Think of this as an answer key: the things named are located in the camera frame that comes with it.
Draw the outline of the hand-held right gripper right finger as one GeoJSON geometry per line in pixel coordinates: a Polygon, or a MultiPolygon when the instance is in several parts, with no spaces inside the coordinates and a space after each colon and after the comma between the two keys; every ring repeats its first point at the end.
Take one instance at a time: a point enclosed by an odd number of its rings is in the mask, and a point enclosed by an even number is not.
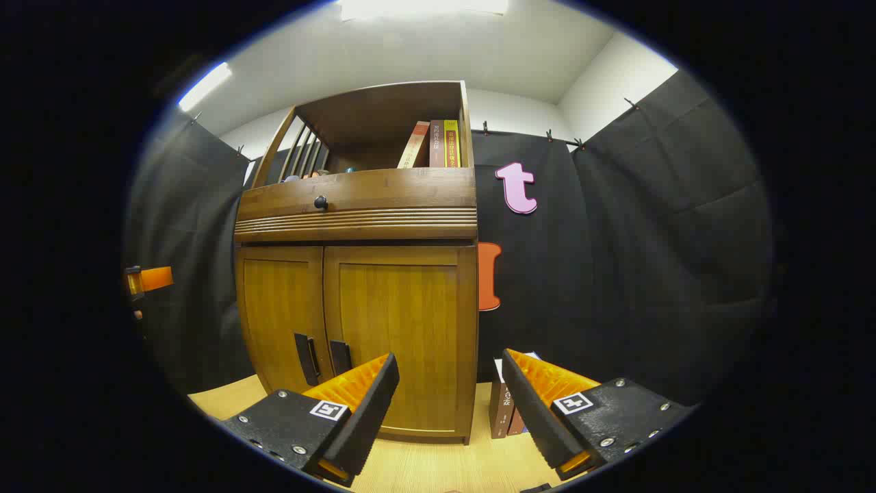
{"type": "Polygon", "coordinates": [[[566,481],[623,461],[697,409],[627,377],[598,383],[506,349],[502,375],[534,445],[566,481]]]}

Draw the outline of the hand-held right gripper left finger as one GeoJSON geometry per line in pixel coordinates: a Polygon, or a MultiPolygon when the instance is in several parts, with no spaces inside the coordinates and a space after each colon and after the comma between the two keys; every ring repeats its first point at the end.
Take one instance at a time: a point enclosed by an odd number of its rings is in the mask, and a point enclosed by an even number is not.
{"type": "Polygon", "coordinates": [[[219,424],[286,468],[350,487],[399,383],[396,356],[386,353],[303,393],[276,390],[219,424]]]}

